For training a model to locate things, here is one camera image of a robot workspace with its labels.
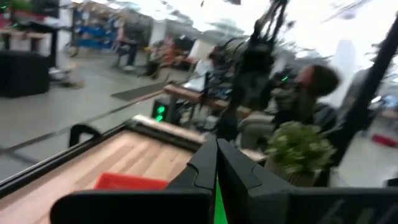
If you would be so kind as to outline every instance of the green plant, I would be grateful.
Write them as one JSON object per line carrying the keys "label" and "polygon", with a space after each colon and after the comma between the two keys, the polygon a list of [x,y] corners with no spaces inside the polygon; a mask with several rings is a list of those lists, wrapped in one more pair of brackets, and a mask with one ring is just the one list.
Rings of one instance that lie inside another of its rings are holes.
{"label": "green plant", "polygon": [[298,122],[282,124],[268,143],[266,155],[288,174],[313,174],[329,163],[335,153],[320,128]]}
{"label": "green plant", "polygon": [[10,7],[14,10],[31,11],[33,6],[28,0],[11,0]]}

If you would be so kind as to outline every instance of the wooden table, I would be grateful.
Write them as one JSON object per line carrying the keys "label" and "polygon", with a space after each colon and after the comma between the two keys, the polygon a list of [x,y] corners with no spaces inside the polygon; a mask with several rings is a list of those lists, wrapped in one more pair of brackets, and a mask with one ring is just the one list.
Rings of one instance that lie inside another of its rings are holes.
{"label": "wooden table", "polygon": [[[193,90],[189,90],[188,88],[184,88],[182,86],[177,85],[167,85],[163,87],[163,91],[167,94],[170,94],[178,99],[188,100],[192,103],[199,103],[201,93]],[[217,100],[217,99],[208,99],[205,102],[206,106],[213,108],[214,110],[224,110],[228,106],[228,102],[224,100]],[[252,111],[249,108],[245,108],[240,106],[237,109],[237,113],[240,117],[246,118],[248,117]]]}
{"label": "wooden table", "polygon": [[[137,120],[167,132],[203,142],[197,133],[145,116]],[[49,210],[60,197],[92,189],[103,172],[172,180],[193,156],[192,152],[148,136],[122,131],[68,161],[29,185],[0,200],[0,223],[49,223]]]}

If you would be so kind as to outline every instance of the dark hair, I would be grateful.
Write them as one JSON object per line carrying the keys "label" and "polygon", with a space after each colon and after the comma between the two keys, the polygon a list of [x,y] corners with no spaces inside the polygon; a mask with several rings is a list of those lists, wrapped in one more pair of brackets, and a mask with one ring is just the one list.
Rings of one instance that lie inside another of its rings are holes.
{"label": "dark hair", "polygon": [[332,69],[323,65],[312,65],[313,73],[308,91],[315,96],[327,96],[335,91],[340,84],[339,75]]}

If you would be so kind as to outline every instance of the wooden tabletop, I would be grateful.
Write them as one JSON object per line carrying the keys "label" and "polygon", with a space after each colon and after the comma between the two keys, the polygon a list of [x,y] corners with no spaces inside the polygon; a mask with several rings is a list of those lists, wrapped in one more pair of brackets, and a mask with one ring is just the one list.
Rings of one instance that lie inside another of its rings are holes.
{"label": "wooden tabletop", "polygon": [[147,116],[144,115],[136,115],[135,117],[132,118],[133,120],[136,121],[140,121],[142,123],[144,123],[147,126],[151,126],[154,128],[157,128],[159,130],[163,130],[165,132],[168,132],[170,134],[174,134],[176,136],[181,136],[184,138],[187,138],[191,141],[195,141],[198,143],[203,143],[205,142],[205,136],[202,134],[199,134],[195,131],[191,131],[189,129],[185,129],[185,128],[181,128],[178,127],[176,125],[170,124],[170,123],[166,123],[166,122],[158,122],[152,118],[149,118]]}
{"label": "wooden tabletop", "polygon": [[17,37],[22,37],[23,35],[26,35],[29,38],[36,38],[36,39],[43,39],[45,37],[45,34],[42,34],[42,33],[24,32],[24,31],[11,29],[11,28],[0,29],[0,34],[12,35],[12,36],[17,36]]}
{"label": "wooden tabletop", "polygon": [[[167,86],[163,87],[163,91],[167,94],[175,96],[176,98],[188,100],[192,103],[200,102],[201,93],[199,93],[197,91],[191,91],[182,86],[167,85]],[[215,110],[223,110],[228,106],[228,102],[226,102],[224,100],[208,99],[205,102],[205,105],[207,105]],[[237,110],[237,113],[240,117],[246,118],[252,113],[252,111],[249,108],[240,106]]]}
{"label": "wooden tabletop", "polygon": [[[191,131],[136,116],[146,124],[203,141]],[[172,180],[193,153],[148,136],[123,131],[0,200],[0,223],[48,224],[51,206],[60,197],[92,189],[103,172]]]}

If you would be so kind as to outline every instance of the black frame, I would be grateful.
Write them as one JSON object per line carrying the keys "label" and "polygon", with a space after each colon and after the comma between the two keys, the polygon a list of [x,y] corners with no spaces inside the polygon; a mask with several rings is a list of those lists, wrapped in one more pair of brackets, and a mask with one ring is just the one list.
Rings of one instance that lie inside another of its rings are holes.
{"label": "black frame", "polygon": [[[176,136],[172,133],[168,133],[167,131],[163,131],[152,126],[148,126],[140,121],[135,121],[134,118],[129,119],[125,123],[120,124],[119,126],[116,126],[115,128],[112,128],[103,134],[100,135],[94,134],[94,137],[92,137],[91,139],[78,143],[72,147],[69,147],[67,150],[60,152],[57,155],[54,155],[26,170],[23,170],[22,172],[13,175],[7,178],[6,180],[3,180],[2,182],[0,182],[0,199],[25,187],[31,182],[41,178],[45,174],[48,174],[50,171],[64,165],[66,162],[78,157],[79,155],[97,146],[103,141],[125,130],[137,132],[139,134],[144,134],[146,136],[149,136],[150,138],[154,138],[156,140],[173,144],[193,152],[196,152],[202,145],[202,143],[192,141],[181,136]],[[78,135],[71,133],[71,137],[72,136],[80,137],[80,135],[83,133],[86,132],[80,131],[80,134]],[[70,139],[69,142],[76,142],[76,140]]]}

